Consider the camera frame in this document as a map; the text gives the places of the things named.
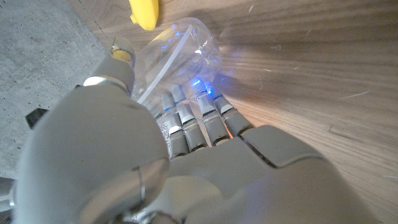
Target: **wood grain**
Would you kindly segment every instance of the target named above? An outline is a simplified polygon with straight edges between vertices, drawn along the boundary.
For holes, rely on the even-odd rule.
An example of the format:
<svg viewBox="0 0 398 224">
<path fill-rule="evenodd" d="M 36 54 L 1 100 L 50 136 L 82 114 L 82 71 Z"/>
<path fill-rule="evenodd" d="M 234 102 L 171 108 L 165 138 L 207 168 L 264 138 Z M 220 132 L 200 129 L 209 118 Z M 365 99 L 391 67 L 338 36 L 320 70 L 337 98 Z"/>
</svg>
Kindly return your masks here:
<svg viewBox="0 0 398 224">
<path fill-rule="evenodd" d="M 127 1 L 69 0 L 105 47 L 139 51 L 173 21 L 202 20 L 223 70 L 214 86 L 256 126 L 271 124 L 331 160 L 384 223 L 398 223 L 398 2 L 160 0 L 157 28 Z"/>
</svg>

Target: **blue light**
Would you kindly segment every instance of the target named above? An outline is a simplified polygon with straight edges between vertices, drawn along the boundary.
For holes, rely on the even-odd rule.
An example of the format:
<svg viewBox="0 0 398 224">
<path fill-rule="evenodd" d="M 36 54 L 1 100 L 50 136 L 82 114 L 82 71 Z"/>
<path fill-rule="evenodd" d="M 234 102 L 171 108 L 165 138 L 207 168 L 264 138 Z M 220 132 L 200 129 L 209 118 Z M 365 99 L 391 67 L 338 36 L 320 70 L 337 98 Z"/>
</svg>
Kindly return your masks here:
<svg viewBox="0 0 398 224">
<path fill-rule="evenodd" d="M 199 83 L 200 83 L 200 80 L 194 82 L 194 83 L 192 84 L 192 86 L 195 86 L 195 85 L 197 85 L 197 84 L 199 84 Z"/>
</svg>

